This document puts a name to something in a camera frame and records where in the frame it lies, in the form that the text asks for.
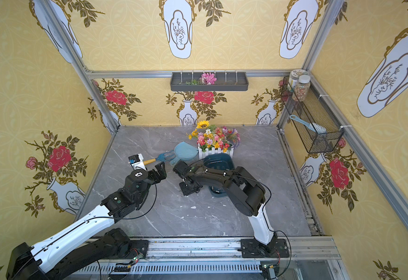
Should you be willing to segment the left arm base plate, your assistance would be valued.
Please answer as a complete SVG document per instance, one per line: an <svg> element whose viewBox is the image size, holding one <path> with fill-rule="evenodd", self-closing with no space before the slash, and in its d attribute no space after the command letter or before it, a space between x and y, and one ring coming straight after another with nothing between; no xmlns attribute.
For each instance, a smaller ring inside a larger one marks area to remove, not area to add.
<svg viewBox="0 0 408 280"><path fill-rule="evenodd" d="M149 248L148 240L130 240L123 246L124 259L145 259Z"/></svg>

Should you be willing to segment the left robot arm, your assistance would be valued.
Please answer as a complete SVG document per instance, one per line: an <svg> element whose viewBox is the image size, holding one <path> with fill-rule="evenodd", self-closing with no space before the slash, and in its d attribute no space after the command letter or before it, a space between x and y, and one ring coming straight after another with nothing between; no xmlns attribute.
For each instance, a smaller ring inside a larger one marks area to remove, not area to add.
<svg viewBox="0 0 408 280"><path fill-rule="evenodd" d="M72 273L104 258L137 256L147 248L147 241L132 242L120 228L114 228L86 245L95 234L112 227L145 203L151 186L166 179L163 162L153 170L135 169L124 187L103 199L82 219L61 232L29 246L13 249L7 268L8 280L62 280Z"/></svg>

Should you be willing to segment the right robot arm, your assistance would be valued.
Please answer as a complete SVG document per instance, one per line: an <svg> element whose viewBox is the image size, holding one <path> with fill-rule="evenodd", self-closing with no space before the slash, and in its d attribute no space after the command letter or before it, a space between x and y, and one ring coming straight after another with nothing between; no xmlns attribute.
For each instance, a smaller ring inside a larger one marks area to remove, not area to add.
<svg viewBox="0 0 408 280"><path fill-rule="evenodd" d="M188 165L179 161L173 168L182 182L179 184L184 196L197 193L204 186L223 189L236 209L248 217L254 230L254 238L260 244L269 246L276 238L266 213L266 190L241 166L231 170L214 169L198 161Z"/></svg>

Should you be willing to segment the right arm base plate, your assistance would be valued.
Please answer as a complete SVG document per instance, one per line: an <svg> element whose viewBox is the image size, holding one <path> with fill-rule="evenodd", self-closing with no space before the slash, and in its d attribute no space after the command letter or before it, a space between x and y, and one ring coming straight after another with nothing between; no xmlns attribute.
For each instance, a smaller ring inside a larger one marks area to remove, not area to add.
<svg viewBox="0 0 408 280"><path fill-rule="evenodd" d="M289 245L285 239L273 238L267 245L256 239L241 239L239 251L245 259L290 257Z"/></svg>

